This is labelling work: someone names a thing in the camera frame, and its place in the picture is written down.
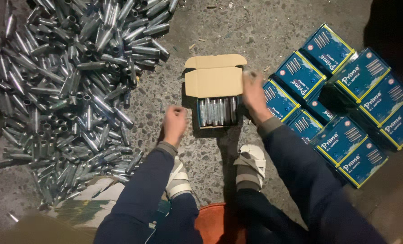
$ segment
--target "orange stool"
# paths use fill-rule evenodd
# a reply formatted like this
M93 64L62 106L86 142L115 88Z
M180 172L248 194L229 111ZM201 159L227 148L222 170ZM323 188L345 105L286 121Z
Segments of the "orange stool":
M226 203L214 203L200 208L195 220L204 244L245 244L246 230Z

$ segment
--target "person's right hand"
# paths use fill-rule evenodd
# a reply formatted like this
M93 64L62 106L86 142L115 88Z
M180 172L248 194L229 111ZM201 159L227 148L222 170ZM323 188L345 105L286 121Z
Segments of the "person's right hand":
M162 126L164 128L164 141L179 147L183 134L186 130L186 108L179 106L169 106L165 112Z
M242 75L243 81L243 103L250 112L254 124L261 125L273 117L266 106L261 73L245 71Z

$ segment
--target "speckled floor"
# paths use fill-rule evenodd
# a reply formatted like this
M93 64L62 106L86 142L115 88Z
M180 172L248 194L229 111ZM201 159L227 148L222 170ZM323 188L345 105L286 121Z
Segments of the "speckled floor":
M24 0L14 0L15 13L26 16ZM161 118L169 104L191 107L191 99L182 96L185 61L196 55L238 53L248 65L245 69L267 69L267 77L293 50L323 22L327 22L348 44L363 48L362 33L370 14L371 0L187 0L170 22L171 30L158 41L171 56L155 72L144 73L132 93L128 113L136 118L132 129L134 147L148 152L156 145ZM0 0L0 31L3 1ZM189 125L179 148L195 193L202 205L223 202L234 192L233 168L237 149L245 143L262 145L253 124L244 117L243 124L228 131L193 130L192 111ZM0 138L0 158L6 140ZM267 164L263 193L271 203L299 223L303 223L272 163ZM0 170L0 228L12 224L5 214L13 211L24 216L35 211L40 197L25 166Z

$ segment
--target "open cardboard box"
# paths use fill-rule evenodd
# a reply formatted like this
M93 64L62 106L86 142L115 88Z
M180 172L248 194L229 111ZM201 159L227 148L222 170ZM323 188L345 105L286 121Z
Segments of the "open cardboard box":
M197 118L201 129L221 128L219 126L201 126L198 99L233 97L242 94L242 69L236 66L247 64L239 54L216 56L195 56L189 58L185 68L195 69L185 74L185 93L197 98Z

